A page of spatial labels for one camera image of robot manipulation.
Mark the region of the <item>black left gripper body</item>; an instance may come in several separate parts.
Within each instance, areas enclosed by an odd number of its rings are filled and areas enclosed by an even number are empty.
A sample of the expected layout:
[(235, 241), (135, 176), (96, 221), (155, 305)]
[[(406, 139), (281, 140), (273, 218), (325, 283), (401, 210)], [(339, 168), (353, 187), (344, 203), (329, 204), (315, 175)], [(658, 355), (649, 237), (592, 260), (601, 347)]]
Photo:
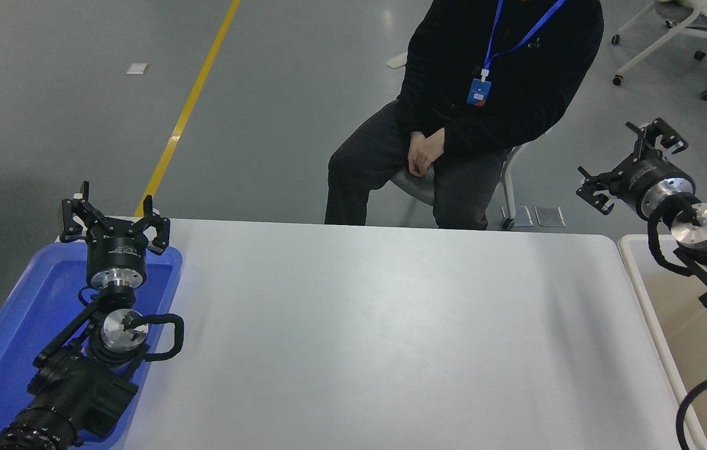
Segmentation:
[(88, 276), (111, 269), (128, 269), (139, 276), (146, 275), (146, 249), (149, 241), (144, 234), (128, 234), (130, 227), (131, 222), (124, 220), (111, 220), (107, 227), (98, 222), (88, 225)]

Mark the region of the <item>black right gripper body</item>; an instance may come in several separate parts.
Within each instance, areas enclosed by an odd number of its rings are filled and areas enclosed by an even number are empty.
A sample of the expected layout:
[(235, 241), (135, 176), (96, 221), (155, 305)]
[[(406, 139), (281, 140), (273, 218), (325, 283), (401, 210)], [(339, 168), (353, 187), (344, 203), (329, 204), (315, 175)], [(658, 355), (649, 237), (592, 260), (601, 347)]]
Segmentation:
[(683, 172), (659, 157), (635, 162), (623, 161), (616, 168), (619, 179), (610, 182), (609, 191), (639, 217), (650, 216), (665, 197), (683, 192)]

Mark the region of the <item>person's left hand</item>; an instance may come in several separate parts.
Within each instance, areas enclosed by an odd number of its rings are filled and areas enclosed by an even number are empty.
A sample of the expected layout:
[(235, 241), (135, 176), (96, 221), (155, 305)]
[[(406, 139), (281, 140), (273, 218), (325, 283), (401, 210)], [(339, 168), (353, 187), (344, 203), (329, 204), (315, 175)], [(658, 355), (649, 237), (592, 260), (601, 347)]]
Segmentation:
[(429, 170), (431, 165), (444, 154), (445, 128), (441, 128), (430, 136), (425, 136), (425, 138), (424, 153), (426, 156), (426, 166)]

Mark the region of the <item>person's right hand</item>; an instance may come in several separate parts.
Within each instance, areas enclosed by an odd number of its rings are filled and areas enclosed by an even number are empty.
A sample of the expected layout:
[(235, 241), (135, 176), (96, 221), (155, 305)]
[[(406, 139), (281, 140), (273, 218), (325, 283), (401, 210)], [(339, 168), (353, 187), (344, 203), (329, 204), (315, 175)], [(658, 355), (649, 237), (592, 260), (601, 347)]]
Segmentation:
[(409, 151), (407, 156), (408, 171), (415, 177), (424, 177), (427, 173), (425, 149), (425, 136), (422, 132), (414, 131), (409, 134)]

